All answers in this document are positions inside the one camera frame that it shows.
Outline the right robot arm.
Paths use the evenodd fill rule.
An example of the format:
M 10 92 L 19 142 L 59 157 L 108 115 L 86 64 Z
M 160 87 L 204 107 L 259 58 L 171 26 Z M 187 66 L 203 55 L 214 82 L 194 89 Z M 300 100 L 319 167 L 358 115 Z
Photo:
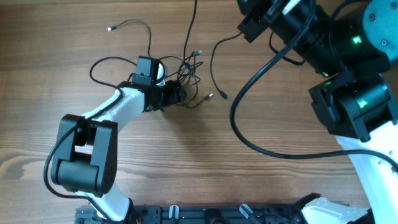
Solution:
M 263 74 L 296 51 L 325 81 L 310 89 L 312 108 L 349 156 L 369 208 L 333 203 L 310 194 L 296 203 L 302 223 L 397 222 L 397 103 L 382 74 L 397 66 L 397 2 L 360 1 L 344 16 L 328 15 L 315 1 L 240 1 L 238 28 L 248 42 L 270 29 L 284 48 L 240 90 L 236 108 Z

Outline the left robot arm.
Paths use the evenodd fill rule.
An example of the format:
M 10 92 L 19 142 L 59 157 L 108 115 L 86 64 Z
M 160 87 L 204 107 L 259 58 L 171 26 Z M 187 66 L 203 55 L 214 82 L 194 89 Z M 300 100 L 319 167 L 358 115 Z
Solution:
M 185 99 L 179 81 L 165 81 L 163 62 L 140 56 L 136 71 L 115 86 L 114 95 L 81 116 L 67 114 L 58 128 L 57 142 L 44 165 L 44 183 L 60 185 L 65 198 L 87 200 L 103 223 L 142 223 L 132 200 L 115 183 L 118 132 L 144 112 L 163 110 Z

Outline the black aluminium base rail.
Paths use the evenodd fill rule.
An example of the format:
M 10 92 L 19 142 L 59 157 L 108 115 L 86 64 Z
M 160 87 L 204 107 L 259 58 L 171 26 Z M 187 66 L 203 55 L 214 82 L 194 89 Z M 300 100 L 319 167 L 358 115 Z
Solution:
M 205 223 L 306 223 L 303 215 L 292 204 L 270 204 L 220 207 L 160 207 L 137 205 L 123 223 L 132 224 L 205 224 Z

